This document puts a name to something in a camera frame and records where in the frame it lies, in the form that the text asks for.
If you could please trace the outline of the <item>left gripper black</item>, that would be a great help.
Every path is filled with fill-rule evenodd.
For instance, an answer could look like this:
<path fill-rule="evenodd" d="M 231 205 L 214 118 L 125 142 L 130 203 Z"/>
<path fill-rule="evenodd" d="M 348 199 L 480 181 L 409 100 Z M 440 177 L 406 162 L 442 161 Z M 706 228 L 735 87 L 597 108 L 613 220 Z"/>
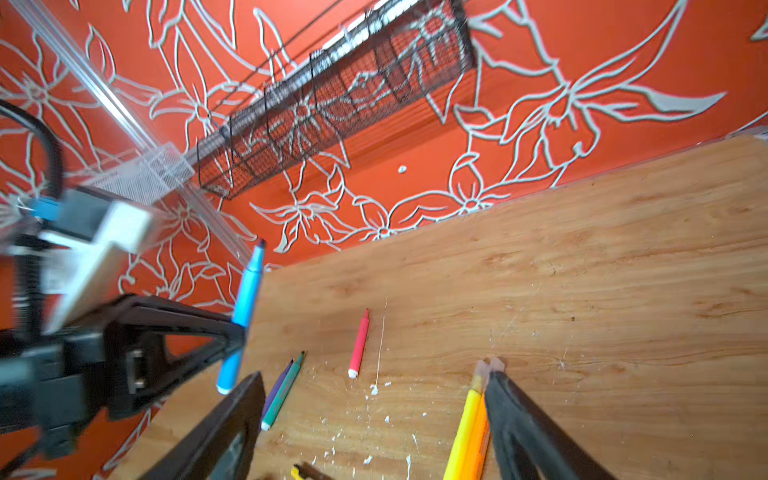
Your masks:
<path fill-rule="evenodd" d="M 227 316 L 157 296 L 123 295 L 109 306 L 103 342 L 87 335 L 23 341 L 1 331 L 1 433 L 36 428 L 21 454 L 74 454 L 97 414 L 129 418 L 245 345 Z"/>

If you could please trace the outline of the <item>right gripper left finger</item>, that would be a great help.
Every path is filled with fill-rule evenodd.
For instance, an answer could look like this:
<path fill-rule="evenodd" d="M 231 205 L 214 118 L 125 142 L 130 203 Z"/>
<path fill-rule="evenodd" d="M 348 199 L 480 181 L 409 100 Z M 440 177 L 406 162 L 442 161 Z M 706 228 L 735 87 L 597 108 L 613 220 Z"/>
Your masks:
<path fill-rule="evenodd" d="M 247 376 L 142 477 L 247 478 L 261 431 L 265 400 L 262 375 L 255 372 Z"/>

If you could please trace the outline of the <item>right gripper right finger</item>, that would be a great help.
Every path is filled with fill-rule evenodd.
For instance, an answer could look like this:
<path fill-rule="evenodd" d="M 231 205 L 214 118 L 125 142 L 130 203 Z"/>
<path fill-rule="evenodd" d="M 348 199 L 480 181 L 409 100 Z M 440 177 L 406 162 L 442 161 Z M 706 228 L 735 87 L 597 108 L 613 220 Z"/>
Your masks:
<path fill-rule="evenodd" d="M 491 440 L 503 479 L 612 479 L 504 372 L 485 390 Z"/>

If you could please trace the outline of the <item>blue marker pen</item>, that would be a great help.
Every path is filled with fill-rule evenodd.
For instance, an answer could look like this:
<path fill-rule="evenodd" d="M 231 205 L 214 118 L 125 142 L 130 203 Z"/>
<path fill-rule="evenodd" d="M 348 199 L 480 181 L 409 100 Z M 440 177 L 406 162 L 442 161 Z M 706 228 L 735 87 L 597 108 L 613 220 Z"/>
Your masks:
<path fill-rule="evenodd" d="M 266 242 L 259 240 L 256 244 L 248 265 L 242 272 L 237 299 L 232 320 L 248 333 L 257 304 L 259 291 L 264 277 L 264 259 Z M 245 347 L 241 347 L 226 358 L 217 379 L 216 388 L 219 394 L 228 395 L 237 385 Z"/>

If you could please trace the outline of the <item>orange marker pen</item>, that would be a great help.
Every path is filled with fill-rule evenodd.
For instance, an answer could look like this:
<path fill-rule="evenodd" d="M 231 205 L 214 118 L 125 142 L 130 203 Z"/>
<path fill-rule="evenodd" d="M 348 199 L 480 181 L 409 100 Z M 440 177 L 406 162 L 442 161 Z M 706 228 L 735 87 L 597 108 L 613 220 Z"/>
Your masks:
<path fill-rule="evenodd" d="M 467 454 L 463 465 L 461 479 L 481 479 L 483 475 L 486 455 L 490 442 L 490 425 L 485 405 L 485 391 L 482 391 L 481 399 L 475 422 L 471 432 Z"/>

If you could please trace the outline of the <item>yellow marker pen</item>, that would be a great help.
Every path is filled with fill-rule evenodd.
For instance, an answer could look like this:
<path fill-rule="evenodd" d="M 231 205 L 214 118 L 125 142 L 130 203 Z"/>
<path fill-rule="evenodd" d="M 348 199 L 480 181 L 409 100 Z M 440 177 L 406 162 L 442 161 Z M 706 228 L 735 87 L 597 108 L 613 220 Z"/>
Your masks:
<path fill-rule="evenodd" d="M 479 360 L 476 363 L 460 423 L 446 464 L 444 480 L 459 479 L 461 476 L 489 368 L 490 365 L 484 360 Z"/>

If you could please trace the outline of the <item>pink marker pen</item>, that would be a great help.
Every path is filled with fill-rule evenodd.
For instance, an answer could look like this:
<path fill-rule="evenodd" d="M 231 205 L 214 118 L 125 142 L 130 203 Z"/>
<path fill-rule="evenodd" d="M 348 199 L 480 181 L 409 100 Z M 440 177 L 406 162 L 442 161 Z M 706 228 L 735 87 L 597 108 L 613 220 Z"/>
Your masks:
<path fill-rule="evenodd" d="M 360 374 L 362 359 L 370 327 L 370 310 L 366 309 L 360 321 L 359 329 L 355 339 L 353 353 L 348 368 L 348 377 L 356 379 Z"/>

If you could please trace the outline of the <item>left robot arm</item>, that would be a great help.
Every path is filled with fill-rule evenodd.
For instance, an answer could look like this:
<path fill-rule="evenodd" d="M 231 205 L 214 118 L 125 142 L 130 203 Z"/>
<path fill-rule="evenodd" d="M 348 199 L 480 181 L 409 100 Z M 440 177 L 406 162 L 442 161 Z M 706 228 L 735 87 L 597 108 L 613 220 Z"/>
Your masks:
<path fill-rule="evenodd" d="M 223 315 L 156 296 L 122 295 L 88 307 L 71 327 L 45 326 L 43 234 L 59 218 L 38 218 L 16 233 L 14 329 L 1 333 L 1 431 L 39 427 L 37 442 L 2 469 L 7 477 L 37 454 L 71 455 L 96 415 L 137 414 L 245 346 L 244 327 Z"/>

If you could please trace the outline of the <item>purple marker pen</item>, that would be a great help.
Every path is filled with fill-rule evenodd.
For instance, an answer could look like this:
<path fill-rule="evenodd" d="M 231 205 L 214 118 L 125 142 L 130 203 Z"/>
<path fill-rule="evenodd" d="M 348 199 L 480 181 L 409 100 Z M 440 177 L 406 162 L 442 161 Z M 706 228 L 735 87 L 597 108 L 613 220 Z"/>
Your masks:
<path fill-rule="evenodd" d="M 275 397 L 277 395 L 277 392 L 280 389 L 280 387 L 282 386 L 282 384 L 283 384 L 283 382 L 284 382 L 284 380 L 285 380 L 285 378 L 286 378 L 286 376 L 287 376 L 291 366 L 293 365 L 293 363 L 294 363 L 294 360 L 291 360 L 287 364 L 287 366 L 282 371 L 282 373 L 278 376 L 278 378 L 275 381 L 273 387 L 271 388 L 271 390 L 270 390 L 270 392 L 269 392 L 269 394 L 268 394 L 268 396 L 267 396 L 267 398 L 265 400 L 265 404 L 264 404 L 264 407 L 263 407 L 263 410 L 262 410 L 262 415 L 261 415 L 262 418 L 264 418 L 266 416 L 269 408 L 271 407 L 272 403 L 274 402 Z"/>

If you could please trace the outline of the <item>green marker pen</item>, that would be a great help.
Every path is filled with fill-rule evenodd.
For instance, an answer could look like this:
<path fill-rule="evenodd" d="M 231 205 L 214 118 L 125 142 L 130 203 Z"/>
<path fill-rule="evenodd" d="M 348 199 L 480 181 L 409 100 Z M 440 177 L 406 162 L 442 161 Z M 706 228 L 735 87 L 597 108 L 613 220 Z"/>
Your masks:
<path fill-rule="evenodd" d="M 274 425 L 279 415 L 279 412 L 282 406 L 284 405 L 287 399 L 287 396 L 290 393 L 291 388 L 301 371 L 305 357 L 306 357 L 306 352 L 302 351 L 299 357 L 294 361 L 294 363 L 289 368 L 287 374 L 285 375 L 285 378 L 280 388 L 277 390 L 274 396 L 273 402 L 270 404 L 270 407 L 267 409 L 266 413 L 262 418 L 261 429 L 263 431 L 269 430 Z"/>

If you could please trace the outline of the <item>yellow black pliers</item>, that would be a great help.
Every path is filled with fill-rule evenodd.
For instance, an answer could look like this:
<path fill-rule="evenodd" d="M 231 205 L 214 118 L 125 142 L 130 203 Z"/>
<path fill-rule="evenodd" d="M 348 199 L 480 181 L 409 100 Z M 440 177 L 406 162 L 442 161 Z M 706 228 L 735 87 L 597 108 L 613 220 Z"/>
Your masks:
<path fill-rule="evenodd" d="M 307 462 L 294 464 L 291 468 L 291 477 L 294 480 L 333 480 L 331 476 Z"/>

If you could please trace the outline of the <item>white mesh basket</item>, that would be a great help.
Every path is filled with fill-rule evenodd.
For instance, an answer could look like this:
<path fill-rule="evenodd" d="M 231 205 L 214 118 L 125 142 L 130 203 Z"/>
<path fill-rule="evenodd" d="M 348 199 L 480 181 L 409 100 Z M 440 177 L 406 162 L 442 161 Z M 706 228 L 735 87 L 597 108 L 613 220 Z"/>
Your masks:
<path fill-rule="evenodd" d="M 87 180 L 84 186 L 152 206 L 193 175 L 194 168 L 168 143 Z"/>

